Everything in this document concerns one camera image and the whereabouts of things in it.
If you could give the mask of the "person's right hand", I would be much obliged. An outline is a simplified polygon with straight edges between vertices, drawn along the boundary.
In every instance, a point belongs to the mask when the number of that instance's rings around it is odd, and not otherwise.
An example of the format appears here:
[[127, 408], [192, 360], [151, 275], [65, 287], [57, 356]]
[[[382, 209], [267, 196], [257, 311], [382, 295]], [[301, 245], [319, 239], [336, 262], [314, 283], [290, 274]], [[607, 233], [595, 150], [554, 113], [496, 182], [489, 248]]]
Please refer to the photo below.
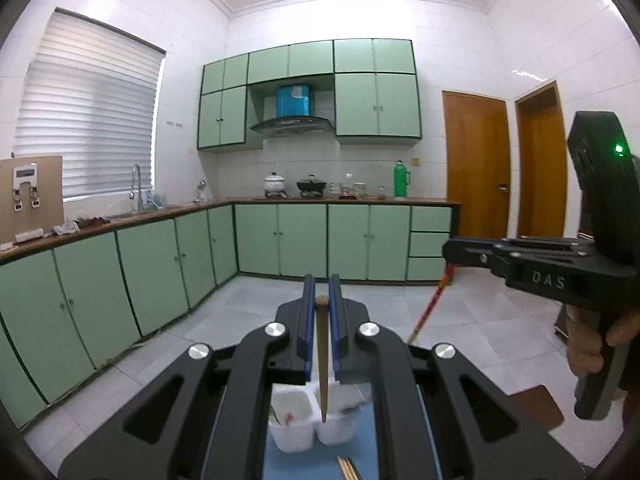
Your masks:
[[629, 311], [623, 315], [608, 330], [605, 337], [582, 320], [578, 307], [567, 306], [566, 315], [567, 361], [570, 370], [578, 378], [602, 370], [602, 349], [605, 344], [610, 347], [629, 344], [639, 333], [638, 311]]

